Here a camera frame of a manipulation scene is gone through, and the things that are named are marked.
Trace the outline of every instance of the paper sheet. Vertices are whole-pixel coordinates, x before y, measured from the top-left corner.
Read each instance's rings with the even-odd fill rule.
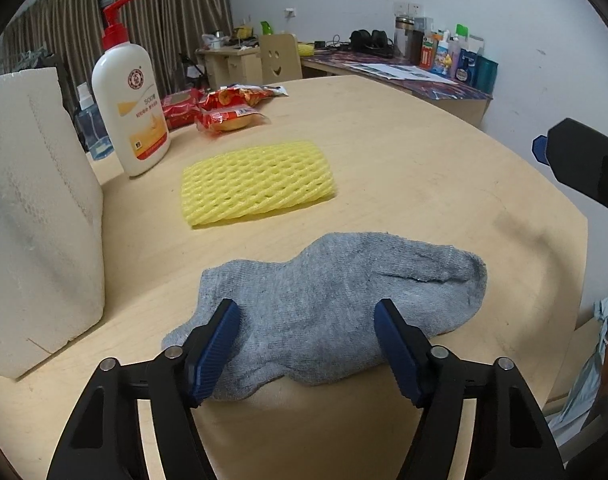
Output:
[[[345,63],[346,66],[355,70],[361,70],[369,74],[384,77],[386,79],[402,79],[411,81],[433,81],[456,85],[455,81],[446,79],[437,74],[422,70],[417,66],[409,65],[386,65],[383,63]]]

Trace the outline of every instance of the red snack package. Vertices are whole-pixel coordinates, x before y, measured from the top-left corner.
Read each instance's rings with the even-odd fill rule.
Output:
[[[193,124],[200,112],[199,101],[204,92],[197,88],[167,95],[162,99],[162,111],[169,130]]]
[[[262,99],[280,95],[288,95],[283,86],[231,85],[206,94],[200,100],[200,108],[216,110],[240,105],[256,106]]]
[[[207,133],[220,134],[239,130],[246,126],[255,126],[267,122],[268,119],[248,105],[202,110],[195,118],[197,127]]]

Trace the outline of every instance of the metal screw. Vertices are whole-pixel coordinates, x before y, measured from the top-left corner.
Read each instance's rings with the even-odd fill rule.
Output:
[[[449,356],[449,351],[443,346],[434,346],[431,348],[431,354],[438,359],[446,359]]]
[[[512,370],[515,366],[515,363],[511,361],[508,357],[500,357],[497,360],[497,364],[503,370]]]
[[[115,359],[113,359],[112,357],[107,357],[106,359],[102,359],[102,362],[100,363],[100,370],[103,372],[107,372],[108,370],[112,370],[113,368],[115,368],[116,364],[117,361]]]
[[[166,350],[164,350],[164,355],[169,359],[175,359],[182,355],[182,347],[181,346],[169,346]]]

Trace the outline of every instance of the desk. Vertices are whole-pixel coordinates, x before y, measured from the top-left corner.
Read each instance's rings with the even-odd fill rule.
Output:
[[[359,75],[380,81],[386,85],[397,88],[419,97],[432,105],[446,110],[449,114],[459,117],[476,128],[480,127],[482,118],[488,105],[493,99],[475,88],[458,83],[436,83],[431,81],[409,81],[399,79],[386,79],[376,75],[369,75],[360,70],[346,66],[346,63],[383,63],[396,65],[410,65],[404,59],[385,59],[358,52],[318,52],[313,56],[302,57],[302,66],[322,71],[325,75]]]
[[[195,53],[204,58],[211,88],[233,83],[262,84],[262,59],[258,46],[244,50],[226,46],[213,50],[196,50]]]
[[[434,342],[463,359],[513,358],[540,405],[546,401],[575,328],[586,218],[526,161],[420,99],[357,76],[286,88],[290,97],[262,109],[271,124],[215,140],[192,126],[176,130],[164,159],[135,179],[114,155],[94,164],[104,189],[104,318],[20,380],[0,377],[0,446],[24,480],[44,480],[101,359],[151,359],[162,337],[190,317],[205,268],[234,258],[288,260],[332,231],[389,232],[479,254],[488,267],[480,311]],[[182,168],[301,139],[327,156],[333,199],[188,228],[179,207]],[[140,407],[150,478],[161,480],[148,403]],[[281,379],[247,400],[206,401],[194,412],[220,480],[392,480],[418,414],[386,366],[316,387]],[[463,475],[471,427],[467,401],[453,478]]]

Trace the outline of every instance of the curtain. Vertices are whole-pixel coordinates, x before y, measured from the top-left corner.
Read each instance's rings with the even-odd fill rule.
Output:
[[[122,19],[130,40],[151,56],[162,96],[174,91],[180,52],[193,57],[202,34],[232,31],[228,0],[134,0],[123,7]]]
[[[4,54],[12,65],[22,52],[45,45],[60,55],[73,85],[90,83],[103,28],[98,0],[37,0],[4,30]]]

